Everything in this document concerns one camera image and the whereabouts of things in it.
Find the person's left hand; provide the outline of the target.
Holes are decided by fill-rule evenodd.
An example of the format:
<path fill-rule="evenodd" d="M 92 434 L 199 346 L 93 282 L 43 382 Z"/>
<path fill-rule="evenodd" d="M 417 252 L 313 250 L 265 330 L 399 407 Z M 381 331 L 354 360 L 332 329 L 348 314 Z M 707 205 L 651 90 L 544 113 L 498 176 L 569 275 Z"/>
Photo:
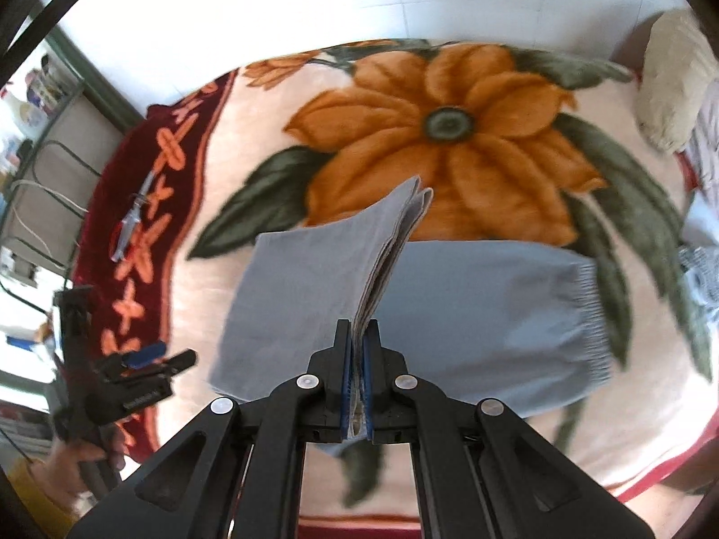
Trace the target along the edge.
<path fill-rule="evenodd" d="M 111 450 L 82 439 L 64 442 L 53 438 L 50 454 L 44 461 L 33 461 L 29 466 L 39 489 L 59 508 L 72 510 L 79 498 L 89 491 L 79 465 L 82 462 L 106 461 L 116 471 L 124 467 L 124 433 L 112 427 Z"/>

